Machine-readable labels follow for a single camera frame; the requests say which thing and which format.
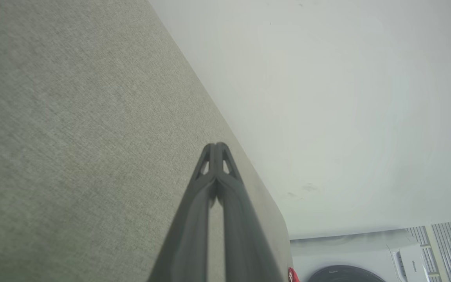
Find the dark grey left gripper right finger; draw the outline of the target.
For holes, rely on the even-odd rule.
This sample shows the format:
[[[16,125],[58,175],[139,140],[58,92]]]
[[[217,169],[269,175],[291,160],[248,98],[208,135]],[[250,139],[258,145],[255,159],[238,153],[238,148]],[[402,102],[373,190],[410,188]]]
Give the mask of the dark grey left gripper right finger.
[[[229,147],[215,145],[218,199],[224,213],[225,278],[228,282],[283,282]]]

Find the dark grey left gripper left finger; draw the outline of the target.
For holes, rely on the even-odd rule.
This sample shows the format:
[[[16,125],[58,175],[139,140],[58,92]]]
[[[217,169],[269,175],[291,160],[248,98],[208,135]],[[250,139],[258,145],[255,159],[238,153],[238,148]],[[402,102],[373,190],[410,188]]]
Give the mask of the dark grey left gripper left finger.
[[[208,216],[216,197],[215,144],[207,144],[175,213],[149,282],[206,282]]]

